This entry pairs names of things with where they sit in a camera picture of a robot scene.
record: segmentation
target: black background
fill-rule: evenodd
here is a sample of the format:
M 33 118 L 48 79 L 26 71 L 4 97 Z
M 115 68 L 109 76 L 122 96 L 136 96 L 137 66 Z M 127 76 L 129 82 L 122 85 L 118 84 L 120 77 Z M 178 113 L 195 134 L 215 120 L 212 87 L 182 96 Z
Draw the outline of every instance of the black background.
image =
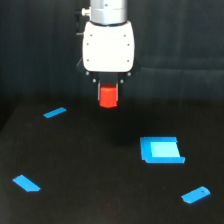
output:
M 67 112 L 46 119 L 58 107 Z M 4 224 L 224 222 L 224 109 L 122 103 L 20 105 L 0 135 Z M 175 136 L 184 164 L 147 164 L 140 137 Z M 13 183 L 24 175 L 41 188 Z M 210 196 L 181 196 L 204 186 Z
M 1 0 L 1 105 L 11 111 L 21 99 L 97 98 L 93 84 L 76 71 L 82 37 L 75 36 L 74 10 L 89 4 Z M 222 103 L 223 10 L 220 0 L 129 0 L 142 73 L 124 85 L 124 99 Z M 82 17 L 81 31 L 88 19 Z

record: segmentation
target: light blue square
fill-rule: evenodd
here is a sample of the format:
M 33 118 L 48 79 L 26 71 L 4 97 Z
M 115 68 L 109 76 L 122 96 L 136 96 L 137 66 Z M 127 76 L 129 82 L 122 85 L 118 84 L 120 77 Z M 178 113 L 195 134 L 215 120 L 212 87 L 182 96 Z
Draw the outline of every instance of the light blue square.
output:
M 16 177 L 15 179 L 13 179 L 13 181 L 27 192 L 40 190 L 40 188 L 37 185 L 35 185 L 33 182 L 31 182 L 23 175 Z
M 176 142 L 151 142 L 152 157 L 180 157 Z

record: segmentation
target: light blue tile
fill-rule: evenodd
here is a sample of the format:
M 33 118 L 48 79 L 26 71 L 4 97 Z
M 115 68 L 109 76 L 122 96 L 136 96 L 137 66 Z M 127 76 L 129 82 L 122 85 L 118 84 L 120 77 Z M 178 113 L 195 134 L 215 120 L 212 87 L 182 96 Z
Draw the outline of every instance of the light blue tile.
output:
M 13 181 L 27 192 L 40 190 L 40 188 L 37 185 L 35 185 L 33 182 L 28 180 L 23 175 L 16 177 L 15 179 L 13 179 Z
M 53 111 L 51 111 L 49 113 L 44 114 L 44 117 L 50 118 L 50 117 L 56 116 L 58 114 L 61 114 L 61 113 L 65 112 L 65 111 L 67 111 L 67 110 L 65 108 L 61 107 L 59 109 L 56 109 L 56 110 L 53 110 Z
M 198 189 L 191 191 L 190 193 L 187 193 L 181 197 L 185 202 L 191 204 L 201 198 L 206 197 L 207 195 L 210 195 L 209 190 L 205 187 L 199 187 Z
M 151 142 L 152 157 L 180 157 L 176 142 Z

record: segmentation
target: blue object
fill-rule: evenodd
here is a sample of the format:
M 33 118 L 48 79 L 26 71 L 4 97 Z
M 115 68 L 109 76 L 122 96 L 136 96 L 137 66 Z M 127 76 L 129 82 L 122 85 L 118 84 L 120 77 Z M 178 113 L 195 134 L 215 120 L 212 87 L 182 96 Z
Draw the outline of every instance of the blue object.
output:
M 185 202 L 191 204 L 201 198 L 204 198 L 207 195 L 210 195 L 209 190 L 205 187 L 199 187 L 198 189 L 191 191 L 190 193 L 185 194 L 181 197 Z
M 140 138 L 142 160 L 147 163 L 184 163 L 180 157 L 175 137 Z
M 15 179 L 13 179 L 13 181 L 27 192 L 40 190 L 37 185 L 35 185 L 23 175 L 16 177 Z
M 152 157 L 180 157 L 176 142 L 151 142 Z
M 44 117 L 50 118 L 50 117 L 56 116 L 58 114 L 61 114 L 61 113 L 65 112 L 65 111 L 66 111 L 66 109 L 61 107 L 61 108 L 59 108 L 57 110 L 53 110 L 53 111 L 51 111 L 49 113 L 44 114 Z

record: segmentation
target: blue paper piece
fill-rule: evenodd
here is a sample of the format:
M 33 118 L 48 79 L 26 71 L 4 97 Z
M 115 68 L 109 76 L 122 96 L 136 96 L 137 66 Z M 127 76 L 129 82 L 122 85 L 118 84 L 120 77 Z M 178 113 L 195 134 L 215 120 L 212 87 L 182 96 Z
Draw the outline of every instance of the blue paper piece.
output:
M 147 142 L 177 142 L 176 137 L 142 137 Z
M 59 109 L 56 109 L 56 110 L 53 110 L 53 111 L 51 111 L 49 113 L 44 114 L 44 116 L 46 118 L 50 118 L 50 117 L 56 116 L 58 114 L 61 114 L 61 113 L 65 112 L 65 111 L 67 111 L 67 110 L 65 108 L 61 107 Z
M 152 157 L 180 157 L 176 142 L 151 142 Z
M 210 195 L 209 190 L 205 187 L 199 187 L 198 189 L 191 191 L 190 193 L 187 193 L 181 197 L 185 202 L 191 204 L 201 198 L 204 198 L 207 195 Z
M 144 137 L 140 138 L 140 142 L 142 160 L 147 163 L 185 162 L 185 158 L 180 157 L 175 137 Z
M 27 192 L 40 190 L 37 185 L 35 185 L 23 175 L 16 177 L 15 179 L 13 179 L 13 181 Z

